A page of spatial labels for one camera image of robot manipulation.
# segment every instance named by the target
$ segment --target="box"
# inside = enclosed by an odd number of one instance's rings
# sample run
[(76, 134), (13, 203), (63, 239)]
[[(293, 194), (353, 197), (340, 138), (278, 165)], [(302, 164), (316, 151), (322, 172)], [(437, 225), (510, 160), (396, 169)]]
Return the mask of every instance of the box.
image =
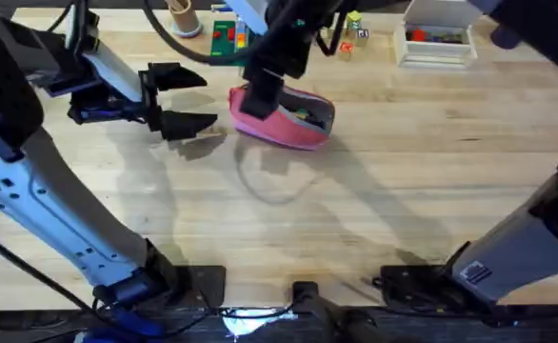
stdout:
[[(471, 24), (482, 15), (467, 0), (413, 0), (393, 33), (400, 67), (465, 69), (478, 58)], [(409, 41), (406, 33), (460, 34), (463, 44)]]

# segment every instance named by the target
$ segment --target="wooden tabletop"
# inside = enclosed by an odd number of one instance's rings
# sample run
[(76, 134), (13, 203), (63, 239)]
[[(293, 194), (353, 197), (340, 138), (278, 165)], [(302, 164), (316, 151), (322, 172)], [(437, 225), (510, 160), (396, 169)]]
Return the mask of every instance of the wooden tabletop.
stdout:
[[(45, 29), (60, 10), (21, 9)], [(134, 69), (180, 61), (205, 88), (169, 91), (162, 105), (215, 112), (188, 142), (167, 143), (133, 123), (77, 126), (67, 96), (40, 97), (44, 126), (82, 181), (170, 259), (228, 269), (227, 306), (289, 302), (296, 280), (317, 281), (339, 304), (374, 305), (366, 284), (382, 265), (443, 263), (520, 205), (558, 162), (558, 68), (532, 49), (494, 48), (494, 24), (474, 27), (480, 59), (468, 71), (395, 66), (391, 31), (401, 15), (365, 14), (365, 49), (352, 59), (313, 49), (288, 85), (332, 100), (336, 121), (320, 151), (290, 151), (234, 130), (228, 92), (237, 68), (207, 67), (168, 48), (140, 10), (95, 10), (102, 40)], [(170, 23), (167, 12), (157, 12)], [(188, 41), (209, 53), (204, 36)], [(80, 297), (91, 287), (67, 260), (0, 214), (0, 241)], [(558, 276), (505, 303), (558, 303)], [(0, 258), (0, 310), (73, 306)]]

